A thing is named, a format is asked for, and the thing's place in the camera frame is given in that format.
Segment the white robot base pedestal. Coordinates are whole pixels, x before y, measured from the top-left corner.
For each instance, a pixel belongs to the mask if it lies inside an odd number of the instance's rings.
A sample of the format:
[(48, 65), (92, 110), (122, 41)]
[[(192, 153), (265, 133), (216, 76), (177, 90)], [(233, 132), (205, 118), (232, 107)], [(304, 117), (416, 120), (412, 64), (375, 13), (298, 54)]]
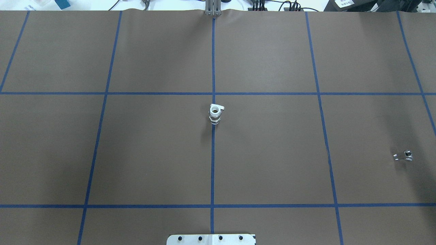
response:
[(167, 245), (256, 245), (254, 234), (173, 234)]

